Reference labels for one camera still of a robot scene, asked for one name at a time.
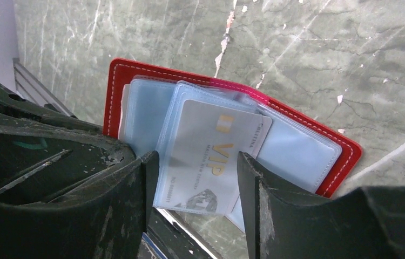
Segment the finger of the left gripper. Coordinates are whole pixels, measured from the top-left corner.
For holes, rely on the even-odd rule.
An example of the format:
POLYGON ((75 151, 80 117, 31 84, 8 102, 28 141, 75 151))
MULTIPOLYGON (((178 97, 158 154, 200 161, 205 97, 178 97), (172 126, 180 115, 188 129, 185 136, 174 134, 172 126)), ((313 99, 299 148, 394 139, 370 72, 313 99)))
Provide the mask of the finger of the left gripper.
POLYGON ((0 202, 50 200, 136 159, 88 122, 38 106, 0 84, 0 202))

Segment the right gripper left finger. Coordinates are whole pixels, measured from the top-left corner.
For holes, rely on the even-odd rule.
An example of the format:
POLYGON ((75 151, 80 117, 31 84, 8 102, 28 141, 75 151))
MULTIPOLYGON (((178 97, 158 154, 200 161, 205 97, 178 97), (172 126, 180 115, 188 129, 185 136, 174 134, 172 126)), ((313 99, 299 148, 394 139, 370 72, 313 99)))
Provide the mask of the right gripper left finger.
POLYGON ((158 171, 151 151, 49 203, 0 203, 0 258, 136 258, 158 171))

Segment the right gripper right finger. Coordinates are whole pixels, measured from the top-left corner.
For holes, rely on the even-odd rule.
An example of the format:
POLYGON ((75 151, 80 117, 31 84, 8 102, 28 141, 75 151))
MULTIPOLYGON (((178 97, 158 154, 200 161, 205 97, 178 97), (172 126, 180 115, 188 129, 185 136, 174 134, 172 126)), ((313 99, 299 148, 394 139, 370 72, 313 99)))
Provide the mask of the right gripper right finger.
POLYGON ((250 258, 405 258, 405 186, 365 186, 331 200, 245 152, 237 173, 250 258))

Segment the red leather card holder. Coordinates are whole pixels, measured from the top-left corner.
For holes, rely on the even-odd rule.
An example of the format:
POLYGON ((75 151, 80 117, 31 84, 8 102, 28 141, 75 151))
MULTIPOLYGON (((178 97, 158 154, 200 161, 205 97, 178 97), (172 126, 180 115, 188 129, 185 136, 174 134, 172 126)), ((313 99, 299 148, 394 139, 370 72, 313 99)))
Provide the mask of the red leather card holder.
MULTIPOLYGON (((163 182, 160 172, 164 153, 158 148, 170 137, 179 110, 189 99, 271 118, 272 125, 258 154, 250 156, 313 194, 330 197, 362 154, 354 141, 249 86, 116 58, 109 69, 103 130, 128 143, 137 155, 151 150, 159 153, 154 207, 163 182)), ((239 185, 232 208, 224 214, 203 215, 223 215, 245 231, 239 185)))

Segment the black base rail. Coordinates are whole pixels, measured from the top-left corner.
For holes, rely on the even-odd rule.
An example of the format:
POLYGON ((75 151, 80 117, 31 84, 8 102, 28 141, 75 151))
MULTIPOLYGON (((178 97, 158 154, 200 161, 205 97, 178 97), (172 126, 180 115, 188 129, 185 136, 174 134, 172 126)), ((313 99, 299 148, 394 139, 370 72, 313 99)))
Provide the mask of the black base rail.
POLYGON ((138 258, 222 258, 174 212, 152 209, 138 258))

